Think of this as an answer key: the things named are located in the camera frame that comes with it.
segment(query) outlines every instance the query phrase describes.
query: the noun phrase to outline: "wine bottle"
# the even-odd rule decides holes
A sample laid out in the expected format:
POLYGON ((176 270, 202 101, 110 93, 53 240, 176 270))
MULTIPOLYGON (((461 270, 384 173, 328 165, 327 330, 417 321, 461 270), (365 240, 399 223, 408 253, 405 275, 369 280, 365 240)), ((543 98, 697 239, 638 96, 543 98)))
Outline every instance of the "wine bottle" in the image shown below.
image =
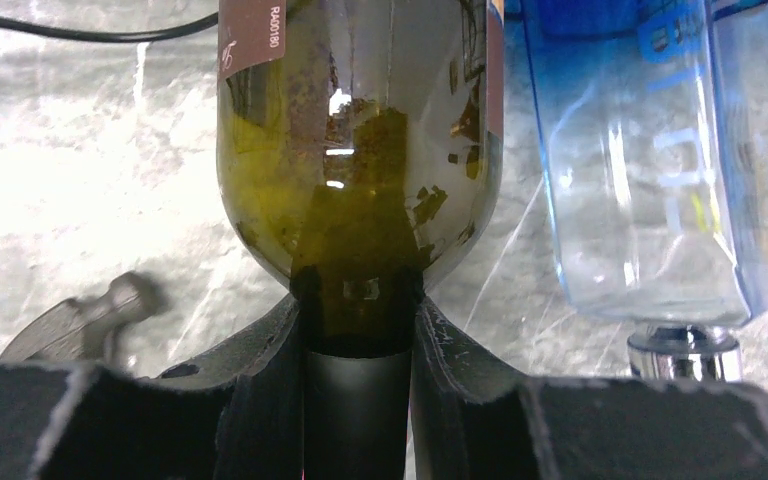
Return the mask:
POLYGON ((220 2, 219 185, 301 306, 308 480, 404 475, 417 304, 498 195, 503 11, 220 2))

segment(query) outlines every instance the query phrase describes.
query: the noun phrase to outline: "cord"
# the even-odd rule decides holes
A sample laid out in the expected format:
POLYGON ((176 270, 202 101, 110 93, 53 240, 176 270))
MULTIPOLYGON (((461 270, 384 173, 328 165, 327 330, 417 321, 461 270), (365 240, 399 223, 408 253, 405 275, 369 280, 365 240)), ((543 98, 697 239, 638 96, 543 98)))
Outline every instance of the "cord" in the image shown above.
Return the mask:
POLYGON ((219 14, 213 13, 195 22, 150 32, 87 32, 68 28, 47 27, 34 23, 0 17, 0 29, 29 33, 41 37, 94 43, 142 43, 171 40, 202 32, 219 23, 219 14))

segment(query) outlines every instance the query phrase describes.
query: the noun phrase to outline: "metal cap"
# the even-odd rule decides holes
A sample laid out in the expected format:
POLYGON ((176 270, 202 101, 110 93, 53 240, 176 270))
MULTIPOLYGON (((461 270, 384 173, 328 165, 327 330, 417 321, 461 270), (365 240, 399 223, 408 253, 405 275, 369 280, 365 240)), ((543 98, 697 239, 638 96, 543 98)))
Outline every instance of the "metal cap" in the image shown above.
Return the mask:
POLYGON ((636 377, 732 382, 743 374, 740 343, 722 328, 648 327, 627 345, 636 377))

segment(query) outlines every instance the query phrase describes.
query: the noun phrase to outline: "black bottle cap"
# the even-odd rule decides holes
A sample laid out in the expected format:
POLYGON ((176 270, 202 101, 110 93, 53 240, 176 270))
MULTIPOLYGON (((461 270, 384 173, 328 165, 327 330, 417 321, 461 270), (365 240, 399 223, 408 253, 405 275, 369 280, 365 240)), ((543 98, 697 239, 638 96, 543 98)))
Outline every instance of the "black bottle cap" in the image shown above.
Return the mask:
POLYGON ((402 480, 410 350, 306 362, 305 480, 402 480))

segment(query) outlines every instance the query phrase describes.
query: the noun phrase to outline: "upside-down glass bottle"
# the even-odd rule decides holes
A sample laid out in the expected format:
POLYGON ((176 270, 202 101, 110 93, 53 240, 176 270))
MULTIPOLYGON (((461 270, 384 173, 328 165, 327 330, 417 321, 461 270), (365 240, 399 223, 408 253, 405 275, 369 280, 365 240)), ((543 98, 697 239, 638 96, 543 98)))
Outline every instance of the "upside-down glass bottle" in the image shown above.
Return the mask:
POLYGON ((490 219, 501 0, 221 0, 217 170, 299 301, 307 480, 401 479, 424 288, 490 219))
POLYGON ((768 311, 768 2, 523 0, 557 271, 632 372, 735 379, 768 311))

